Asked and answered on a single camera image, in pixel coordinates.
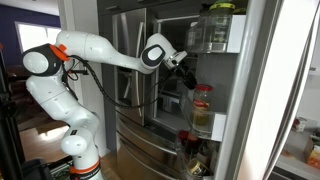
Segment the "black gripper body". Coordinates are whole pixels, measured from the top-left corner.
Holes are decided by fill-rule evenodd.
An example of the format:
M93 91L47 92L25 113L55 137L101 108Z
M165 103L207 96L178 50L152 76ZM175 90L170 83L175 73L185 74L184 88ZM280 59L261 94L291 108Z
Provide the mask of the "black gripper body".
M184 63L180 63L173 72L177 77L182 79L183 84L189 89L193 90L197 85L197 80L194 74L189 70L189 67Z

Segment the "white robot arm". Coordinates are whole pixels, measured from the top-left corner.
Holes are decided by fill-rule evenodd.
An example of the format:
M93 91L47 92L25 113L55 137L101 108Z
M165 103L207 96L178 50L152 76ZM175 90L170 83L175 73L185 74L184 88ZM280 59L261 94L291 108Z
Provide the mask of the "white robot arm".
M182 64L185 51L175 50L161 34L150 36L142 53L131 57L118 52L109 40L86 32L61 31L54 44L28 49L22 54L24 68L30 73L26 88L36 102L54 120L68 124L61 149L72 157L70 180L104 180L95 135L100 119L78 102L68 85L68 71L76 62L89 68L92 62L153 73L160 64L183 79L193 89L197 81Z

